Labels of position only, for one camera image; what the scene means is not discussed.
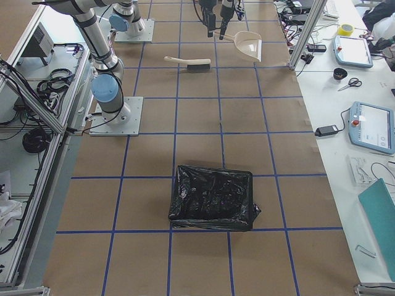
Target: scissors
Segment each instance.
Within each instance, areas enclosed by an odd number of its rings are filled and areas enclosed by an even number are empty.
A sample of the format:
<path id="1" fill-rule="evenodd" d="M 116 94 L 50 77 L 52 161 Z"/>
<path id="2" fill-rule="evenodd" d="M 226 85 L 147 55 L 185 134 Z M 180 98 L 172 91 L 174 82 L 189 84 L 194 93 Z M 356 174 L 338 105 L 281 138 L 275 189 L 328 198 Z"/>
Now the scissors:
<path id="1" fill-rule="evenodd" d="M 361 86 L 362 85 L 362 81 L 360 81 L 358 78 L 355 78 L 355 77 L 353 77 L 353 78 L 351 78 L 349 81 L 348 81 L 348 84 L 346 85 L 346 86 L 343 86 L 341 89 L 339 89 L 338 91 L 342 91 L 342 90 L 344 90 L 344 89 L 346 89 L 346 88 L 350 88 L 351 86 L 354 86 L 354 87 L 356 87 L 356 88 L 358 88 L 359 86 Z"/>

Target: black cup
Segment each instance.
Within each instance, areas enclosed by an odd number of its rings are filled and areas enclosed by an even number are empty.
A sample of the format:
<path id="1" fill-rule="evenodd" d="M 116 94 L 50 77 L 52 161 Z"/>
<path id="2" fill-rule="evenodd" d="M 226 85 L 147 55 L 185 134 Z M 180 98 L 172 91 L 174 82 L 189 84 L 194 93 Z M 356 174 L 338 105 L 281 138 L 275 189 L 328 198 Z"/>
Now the black cup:
<path id="1" fill-rule="evenodd" d="M 347 71 L 345 71 L 345 69 L 336 68 L 333 70 L 333 78 L 335 80 L 342 80 L 345 77 L 347 77 Z"/>

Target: teal folder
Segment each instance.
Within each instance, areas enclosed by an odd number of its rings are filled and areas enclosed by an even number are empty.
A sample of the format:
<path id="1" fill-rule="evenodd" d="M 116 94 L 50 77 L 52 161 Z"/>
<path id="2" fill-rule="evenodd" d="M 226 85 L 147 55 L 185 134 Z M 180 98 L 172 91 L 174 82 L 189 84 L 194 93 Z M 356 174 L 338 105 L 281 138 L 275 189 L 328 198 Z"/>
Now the teal folder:
<path id="1" fill-rule="evenodd" d="M 395 205 L 383 179 L 358 195 L 375 234 L 389 277 L 395 281 Z"/>

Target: trash bag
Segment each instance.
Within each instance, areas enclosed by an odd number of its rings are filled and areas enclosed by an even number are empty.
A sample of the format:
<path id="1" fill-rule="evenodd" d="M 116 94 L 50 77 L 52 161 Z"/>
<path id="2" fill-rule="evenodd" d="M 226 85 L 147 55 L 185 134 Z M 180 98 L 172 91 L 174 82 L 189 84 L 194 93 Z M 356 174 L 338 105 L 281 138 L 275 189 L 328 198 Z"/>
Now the trash bag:
<path id="1" fill-rule="evenodd" d="M 249 171 L 177 167 L 168 213 L 172 226 L 249 231 L 259 213 Z"/>

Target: tape roll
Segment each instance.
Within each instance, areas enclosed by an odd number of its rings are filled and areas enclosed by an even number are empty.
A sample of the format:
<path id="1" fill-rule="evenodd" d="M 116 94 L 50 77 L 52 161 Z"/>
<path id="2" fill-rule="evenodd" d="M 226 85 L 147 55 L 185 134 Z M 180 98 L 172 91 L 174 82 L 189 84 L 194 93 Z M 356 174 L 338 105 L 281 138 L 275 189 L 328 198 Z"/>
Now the tape roll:
<path id="1" fill-rule="evenodd" d="M 345 23 L 339 27 L 338 35 L 351 36 L 352 32 L 354 32 L 354 27 Z"/>

